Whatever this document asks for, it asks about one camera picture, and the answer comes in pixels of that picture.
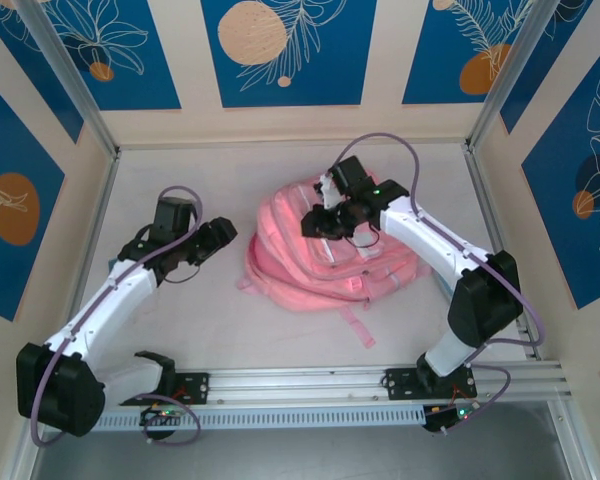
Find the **beige wall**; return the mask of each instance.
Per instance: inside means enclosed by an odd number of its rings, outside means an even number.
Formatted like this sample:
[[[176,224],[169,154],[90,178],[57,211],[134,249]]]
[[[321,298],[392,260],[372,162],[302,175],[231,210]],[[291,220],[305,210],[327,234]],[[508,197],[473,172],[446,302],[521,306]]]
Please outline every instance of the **beige wall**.
[[[16,319],[0,318],[1,472],[23,424],[16,406],[16,355],[66,321],[109,161],[88,129],[77,145],[71,141],[1,40],[0,95],[65,174]]]
[[[521,164],[600,55],[600,0],[554,64],[508,136],[498,119],[479,162],[516,257],[524,291],[548,327],[547,358],[562,362],[578,407],[600,452],[600,299],[575,308]]]
[[[412,139],[465,138],[482,104],[402,105],[429,2],[378,0],[359,107],[224,110],[200,2],[149,0],[182,110],[103,116],[123,146],[342,139],[377,130]]]

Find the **white floor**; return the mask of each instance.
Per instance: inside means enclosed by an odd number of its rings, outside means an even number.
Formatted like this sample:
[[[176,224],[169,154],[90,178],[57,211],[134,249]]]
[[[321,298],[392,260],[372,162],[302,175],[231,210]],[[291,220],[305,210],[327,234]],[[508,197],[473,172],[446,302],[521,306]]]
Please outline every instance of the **white floor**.
[[[286,183],[325,171],[341,148],[297,143],[124,152],[85,298],[106,278],[108,260],[152,221],[158,193],[167,186],[196,190],[204,219],[225,216],[239,235],[192,281],[162,285],[134,324],[112,340],[110,360],[148,349],[191,370],[415,362],[447,328],[448,304],[432,277],[417,280],[367,312],[356,310],[376,340],[371,349],[362,346],[337,312],[290,313],[236,288],[261,199]],[[419,203],[469,241],[490,248],[460,146],[420,144],[416,150],[422,160]],[[365,145],[354,151],[380,179],[392,178],[410,188],[413,162],[403,147]],[[182,278],[187,272],[183,268],[175,274]],[[517,337],[515,325],[502,335]],[[521,347],[506,345],[482,355],[488,361],[524,358]]]

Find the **vent grille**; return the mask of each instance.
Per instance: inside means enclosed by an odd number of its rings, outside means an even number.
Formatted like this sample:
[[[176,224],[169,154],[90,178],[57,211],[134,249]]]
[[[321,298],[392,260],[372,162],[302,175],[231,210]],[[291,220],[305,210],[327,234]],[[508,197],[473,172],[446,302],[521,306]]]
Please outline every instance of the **vent grille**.
[[[258,428],[317,428],[388,425],[424,425],[422,406],[360,408],[280,408],[280,409],[200,409],[195,412],[203,430]],[[93,431],[136,431],[140,427],[138,410],[104,413]],[[192,430],[195,422],[188,415],[170,418],[152,430]]]

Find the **pink backpack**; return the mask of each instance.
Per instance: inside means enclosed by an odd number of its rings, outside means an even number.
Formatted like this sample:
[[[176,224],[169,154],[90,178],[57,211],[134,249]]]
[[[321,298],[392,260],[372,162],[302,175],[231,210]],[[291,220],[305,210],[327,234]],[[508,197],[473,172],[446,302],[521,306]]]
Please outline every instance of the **pink backpack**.
[[[288,185],[262,202],[239,288],[267,295],[292,311],[340,309],[370,348],[373,337],[348,307],[367,307],[428,269],[419,270],[419,258],[411,249],[368,225],[356,229],[351,243],[303,237],[302,217],[322,203],[313,188],[318,180]]]

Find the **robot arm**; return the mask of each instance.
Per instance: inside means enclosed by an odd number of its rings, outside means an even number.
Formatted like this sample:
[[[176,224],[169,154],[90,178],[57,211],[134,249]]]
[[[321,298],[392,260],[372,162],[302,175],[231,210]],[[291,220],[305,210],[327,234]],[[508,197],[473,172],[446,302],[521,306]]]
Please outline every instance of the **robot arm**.
[[[190,201],[173,197],[159,199],[153,224],[141,229],[124,246],[109,277],[93,298],[43,346],[29,343],[20,351],[16,369],[21,415],[31,417],[42,375],[67,339],[70,342],[54,367],[40,403],[40,422],[82,436],[93,428],[106,408],[141,393],[173,394],[173,360],[139,352],[124,365],[107,370],[102,366],[102,359],[111,339],[170,272],[181,262],[200,266],[237,235],[229,220],[216,218],[201,225],[186,241],[147,260],[123,281],[116,282],[137,261],[159,249],[164,250],[187,234],[191,215],[195,215],[195,208]],[[113,290],[96,304],[111,288]],[[90,310],[93,310],[90,316],[73,335],[77,322]]]
[[[472,245],[418,205],[414,210],[405,188],[392,180],[376,185],[356,157],[336,164],[329,174],[330,177],[322,177],[316,189],[324,197],[324,192],[329,192],[330,208],[314,205],[302,220],[304,236],[353,237],[355,228],[368,222],[410,247],[454,289],[448,315],[450,328],[420,357],[417,365],[418,379],[433,395],[446,387],[446,377],[522,313],[522,305],[471,257],[489,264],[519,290],[515,260],[504,251],[491,255]],[[335,204],[334,190],[342,199]],[[459,251],[437,229],[464,250]]]

